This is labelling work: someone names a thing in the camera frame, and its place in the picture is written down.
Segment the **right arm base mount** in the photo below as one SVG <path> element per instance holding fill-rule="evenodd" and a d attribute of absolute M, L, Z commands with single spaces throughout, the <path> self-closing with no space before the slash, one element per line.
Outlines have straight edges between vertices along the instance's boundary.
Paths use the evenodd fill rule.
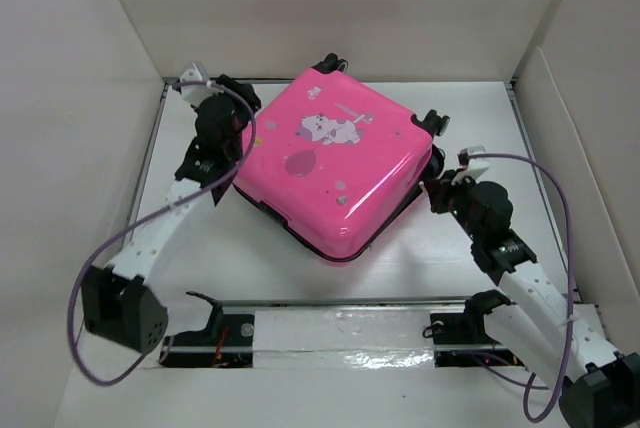
<path fill-rule="evenodd" d="M 431 313 L 422 337 L 433 343 L 437 368 L 524 366 L 511 351 L 472 325 L 463 313 Z"/>

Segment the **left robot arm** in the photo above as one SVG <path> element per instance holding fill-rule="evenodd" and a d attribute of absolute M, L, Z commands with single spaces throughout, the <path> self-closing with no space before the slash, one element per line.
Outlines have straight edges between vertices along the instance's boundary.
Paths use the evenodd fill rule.
<path fill-rule="evenodd" d="M 86 330 L 141 355 L 168 327 L 168 311 L 151 288 L 191 230 L 212 214 L 246 162 L 262 102 L 254 87 L 227 75 L 179 81 L 182 96 L 201 89 L 195 135 L 157 211 L 135 223 L 130 241 L 104 266 L 89 263 L 77 286 Z"/>

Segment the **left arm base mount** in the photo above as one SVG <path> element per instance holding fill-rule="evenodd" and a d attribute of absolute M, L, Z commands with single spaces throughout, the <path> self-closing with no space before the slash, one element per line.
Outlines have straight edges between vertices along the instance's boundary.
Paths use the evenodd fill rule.
<path fill-rule="evenodd" d="M 165 337 L 158 364 L 180 369 L 252 368 L 255 314 L 226 313 L 223 303 L 208 295 L 196 291 L 186 295 L 209 305 L 207 322 L 201 329 Z"/>

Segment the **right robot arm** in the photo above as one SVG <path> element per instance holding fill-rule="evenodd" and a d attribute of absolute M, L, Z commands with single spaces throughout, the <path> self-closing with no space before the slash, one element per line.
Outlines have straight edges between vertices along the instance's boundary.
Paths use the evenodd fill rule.
<path fill-rule="evenodd" d="M 465 302 L 463 332 L 504 346 L 543 381 L 571 427 L 627 427 L 639 420 L 639 356 L 622 353 L 575 315 L 511 227 L 513 205 L 494 182 L 451 173 L 420 185 L 432 212 L 448 213 L 494 289 Z"/>

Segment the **pink hard-shell suitcase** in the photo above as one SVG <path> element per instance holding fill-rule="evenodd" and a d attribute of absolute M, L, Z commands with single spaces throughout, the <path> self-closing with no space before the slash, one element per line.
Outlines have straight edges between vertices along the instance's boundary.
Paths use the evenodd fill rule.
<path fill-rule="evenodd" d="M 348 263 L 436 178 L 434 139 L 449 117 L 424 116 L 347 75 L 335 53 L 296 77 L 256 117 L 236 191 L 304 247 Z"/>

